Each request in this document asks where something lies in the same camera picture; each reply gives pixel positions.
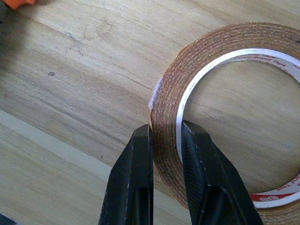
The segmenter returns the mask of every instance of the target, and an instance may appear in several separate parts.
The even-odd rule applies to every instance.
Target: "tape roll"
[[[300,31],[263,22],[214,30],[183,49],[155,87],[149,105],[154,161],[167,188],[185,208],[181,122],[186,102],[207,72],[241,60],[272,64],[300,82]],[[300,224],[300,174],[276,190],[250,196],[264,224]]]

